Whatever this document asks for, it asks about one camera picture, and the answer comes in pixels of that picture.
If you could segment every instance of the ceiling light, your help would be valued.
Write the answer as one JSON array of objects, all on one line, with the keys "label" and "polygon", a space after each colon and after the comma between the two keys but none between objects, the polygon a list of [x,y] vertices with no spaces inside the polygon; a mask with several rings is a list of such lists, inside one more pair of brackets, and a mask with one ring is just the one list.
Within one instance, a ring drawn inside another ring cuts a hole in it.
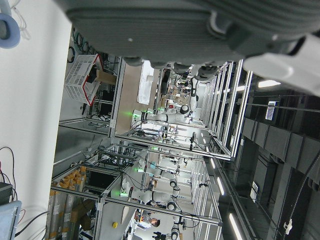
[{"label": "ceiling light", "polygon": [[274,80],[265,80],[265,81],[260,81],[258,83],[258,88],[272,87],[272,86],[279,85],[279,84],[281,84],[281,83],[274,81]]},{"label": "ceiling light", "polygon": [[220,178],[217,177],[216,180],[217,180],[217,182],[218,182],[218,186],[219,186],[221,195],[225,195],[225,190],[224,190],[224,187],[222,186],[222,182],[221,182]]},{"label": "ceiling light", "polygon": [[212,165],[213,169],[215,169],[215,168],[216,168],[216,165],[215,165],[214,160],[213,160],[212,157],[210,158],[210,162],[211,162],[211,165]]},{"label": "ceiling light", "polygon": [[238,226],[237,226],[237,224],[236,224],[236,221],[235,221],[234,216],[232,215],[232,213],[230,213],[229,219],[230,219],[230,222],[231,222],[231,224],[232,224],[232,228],[233,228],[233,231],[234,231],[234,233],[235,233],[236,239],[237,239],[237,240],[243,240],[243,238],[242,238],[241,235],[240,235]]},{"label": "ceiling light", "polygon": [[237,92],[240,92],[240,91],[245,90],[245,88],[246,88],[246,86],[237,86],[237,87],[236,87],[236,91],[237,91]]}]

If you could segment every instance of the plastic basket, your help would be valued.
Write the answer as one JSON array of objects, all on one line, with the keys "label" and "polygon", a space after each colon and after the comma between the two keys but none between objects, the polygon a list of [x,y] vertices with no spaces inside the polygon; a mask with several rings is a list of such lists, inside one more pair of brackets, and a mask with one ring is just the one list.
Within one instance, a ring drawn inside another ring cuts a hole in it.
[{"label": "plastic basket", "polygon": [[70,98],[92,106],[100,85],[99,81],[87,82],[93,65],[103,71],[99,54],[79,55],[64,81]]}]

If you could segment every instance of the metal bracket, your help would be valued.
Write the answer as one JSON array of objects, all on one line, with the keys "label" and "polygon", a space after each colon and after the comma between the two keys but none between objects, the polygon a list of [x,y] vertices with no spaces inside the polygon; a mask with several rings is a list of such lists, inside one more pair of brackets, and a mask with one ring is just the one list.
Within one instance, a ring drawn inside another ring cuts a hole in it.
[{"label": "metal bracket", "polygon": [[98,202],[97,205],[96,205],[96,209],[98,211],[102,211],[104,208],[104,204],[102,202]]},{"label": "metal bracket", "polygon": [[116,120],[111,119],[111,120],[110,120],[110,128],[111,128],[111,129],[114,129],[115,127],[116,127]]}]

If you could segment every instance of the person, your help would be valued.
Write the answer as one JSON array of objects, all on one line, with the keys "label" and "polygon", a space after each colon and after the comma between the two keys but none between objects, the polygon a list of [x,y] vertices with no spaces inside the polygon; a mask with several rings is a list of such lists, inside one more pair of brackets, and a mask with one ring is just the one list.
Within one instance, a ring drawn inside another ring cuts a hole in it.
[{"label": "person", "polygon": [[159,227],[160,225],[160,219],[154,218],[150,216],[148,212],[142,214],[142,221],[138,223],[139,227],[142,227],[143,229],[148,229],[153,227]]}]

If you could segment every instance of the black box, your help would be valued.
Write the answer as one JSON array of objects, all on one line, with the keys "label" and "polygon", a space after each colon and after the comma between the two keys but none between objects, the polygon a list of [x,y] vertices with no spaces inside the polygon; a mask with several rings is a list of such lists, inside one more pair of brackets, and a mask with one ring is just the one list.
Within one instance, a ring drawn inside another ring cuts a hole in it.
[{"label": "black box", "polygon": [[0,182],[0,206],[8,204],[12,195],[12,185]]}]

